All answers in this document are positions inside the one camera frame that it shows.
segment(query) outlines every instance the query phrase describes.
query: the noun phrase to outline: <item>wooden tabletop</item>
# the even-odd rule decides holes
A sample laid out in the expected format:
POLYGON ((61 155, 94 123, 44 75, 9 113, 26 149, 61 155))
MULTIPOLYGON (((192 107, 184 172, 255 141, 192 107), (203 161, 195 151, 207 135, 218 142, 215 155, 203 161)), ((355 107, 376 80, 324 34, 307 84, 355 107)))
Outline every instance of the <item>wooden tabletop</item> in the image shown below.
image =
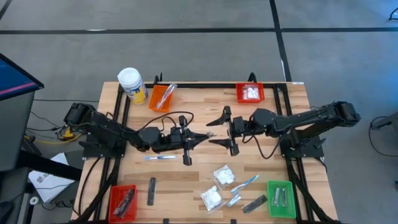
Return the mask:
MULTIPOLYGON (((106 82, 101 93, 98 111, 102 113, 113 112, 117 89, 117 82, 106 82)), ((310 109, 307 93, 302 83, 287 83, 290 104, 293 114, 301 113, 310 109)), ((217 139, 226 138, 226 126, 206 127, 206 123, 213 121, 221 116, 225 105, 229 105, 232 117, 242 116, 249 119, 256 108, 266 108, 276 112, 273 91, 265 88, 266 99, 258 104, 238 104, 234 88, 178 88, 173 94, 172 111, 189 111, 195 114, 193 122, 189 128, 196 133, 206 133, 211 131, 217 134, 217 139)), ((119 121, 123 113, 124 98, 120 109, 119 121)), ((149 101, 143 105, 130 105, 127 125, 132 129, 139 129, 150 119, 162 115, 149 109, 149 101)), ((171 115, 178 121, 179 114, 171 115)), ((162 127, 160 120, 154 121, 151 126, 162 127)), ((165 119, 165 130, 170 130, 171 122, 165 119)), ((259 143, 264 155, 269 155, 273 147, 277 144, 277 139, 258 136, 259 143)), ((185 166, 182 163, 182 150, 170 151, 167 154, 178 154, 178 159, 167 161, 144 161, 144 156, 155 155, 152 151, 146 153, 139 152, 128 145, 126 155, 121 160, 119 170, 118 185, 137 185, 137 219, 136 223, 162 223, 164 218, 169 218, 170 223, 230 223, 231 219, 237 219, 238 223, 295 223, 293 219, 272 218, 265 203, 253 212, 244 214, 242 206, 249 204, 262 194, 267 195, 268 180, 288 180, 285 159, 280 155, 278 149, 274 156, 264 160, 259 153, 255 141, 247 144, 241 143, 237 138, 240 154, 231 157, 229 151, 224 147, 207 141, 199 144, 191 152, 193 165, 185 166), (236 180, 226 190, 221 192, 225 200, 231 199, 230 189, 242 184, 244 181, 259 174, 259 178, 240 191, 242 199, 231 208, 224 206, 211 215, 207 214, 206 207, 201 200, 200 194, 214 185, 212 172, 223 165, 229 165, 233 170, 236 180), (157 179, 155 200, 153 206, 147 206, 147 191, 149 179, 157 179)), ((83 181, 88 169, 96 159, 88 159, 85 162, 81 174, 80 186, 76 196, 75 209, 78 208, 79 195, 83 181)), ((88 178, 82 200, 82 210, 84 210, 98 193, 101 172, 103 168, 101 159, 88 178)), ((325 168, 313 158, 303 159, 305 174, 307 177, 308 188, 319 206, 333 219, 337 219, 333 198, 331 196, 328 177, 325 168)), ((299 195, 302 217, 306 219, 305 205, 301 193, 299 195)), ((109 195, 104 196, 101 219, 105 218, 109 195)))

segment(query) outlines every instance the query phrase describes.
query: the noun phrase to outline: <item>white paper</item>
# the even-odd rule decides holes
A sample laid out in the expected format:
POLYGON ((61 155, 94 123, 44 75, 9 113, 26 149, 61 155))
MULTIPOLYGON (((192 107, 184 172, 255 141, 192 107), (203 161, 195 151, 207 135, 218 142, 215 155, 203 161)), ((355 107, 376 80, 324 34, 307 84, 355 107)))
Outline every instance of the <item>white paper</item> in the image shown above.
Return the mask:
MULTIPOLYGON (((60 162, 65 165, 69 165, 67 158, 64 153, 60 153, 53 158, 52 161, 60 162)), ((32 182, 33 186, 37 188, 52 188, 59 185, 64 185, 60 187, 56 187, 54 189, 39 189, 37 192, 42 198, 43 202, 49 202, 54 197, 56 197, 59 193, 61 193, 65 188, 67 188, 67 184, 72 184, 74 180, 65 179, 62 177, 56 177, 52 174, 46 174, 43 172, 32 171, 29 173, 29 179, 32 182)))

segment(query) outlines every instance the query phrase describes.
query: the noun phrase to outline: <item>screen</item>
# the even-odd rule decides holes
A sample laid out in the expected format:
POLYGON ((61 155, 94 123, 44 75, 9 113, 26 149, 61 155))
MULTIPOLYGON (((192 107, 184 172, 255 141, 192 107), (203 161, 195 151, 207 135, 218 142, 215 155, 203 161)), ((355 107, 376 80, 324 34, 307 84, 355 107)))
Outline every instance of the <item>screen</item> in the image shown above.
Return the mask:
POLYGON ((38 87, 29 77, 0 59, 0 98, 38 87))

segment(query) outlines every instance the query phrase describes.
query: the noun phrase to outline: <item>monitor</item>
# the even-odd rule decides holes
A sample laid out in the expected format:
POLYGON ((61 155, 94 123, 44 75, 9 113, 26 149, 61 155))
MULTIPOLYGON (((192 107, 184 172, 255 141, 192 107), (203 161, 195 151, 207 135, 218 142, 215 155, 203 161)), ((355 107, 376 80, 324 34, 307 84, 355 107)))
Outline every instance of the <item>monitor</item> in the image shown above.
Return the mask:
POLYGON ((35 79, 20 66, 0 54, 0 100, 19 96, 44 88, 43 83, 35 79))

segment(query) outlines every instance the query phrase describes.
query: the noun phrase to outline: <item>concrete floor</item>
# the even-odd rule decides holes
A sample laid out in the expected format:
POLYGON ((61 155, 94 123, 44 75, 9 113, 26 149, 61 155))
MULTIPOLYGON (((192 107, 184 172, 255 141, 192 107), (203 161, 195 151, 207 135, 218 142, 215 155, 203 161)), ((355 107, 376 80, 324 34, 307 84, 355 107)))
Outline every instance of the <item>concrete floor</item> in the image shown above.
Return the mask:
MULTIPOLYGON (((389 0, 276 0, 281 27, 397 27, 389 0)), ((0 30, 273 27, 266 0, 13 0, 0 30)), ((338 216, 346 223, 395 223, 398 158, 371 148, 369 122, 398 111, 397 32, 283 33, 292 80, 305 82, 313 106, 346 100, 363 117, 354 128, 323 136, 338 216)), ((105 81, 136 67, 145 81, 283 81, 273 32, 250 34, 0 35, 0 51, 45 84, 41 99, 97 100, 105 81)), ((62 124, 71 103, 35 101, 32 111, 62 124)), ((32 128, 49 128, 31 117, 32 128)), ((398 154, 392 128, 373 132, 379 150, 398 154)), ((38 145, 44 156, 81 147, 38 145)), ((75 198, 69 187, 58 200, 75 198)), ((32 223, 67 222, 72 210, 35 207, 32 223)))

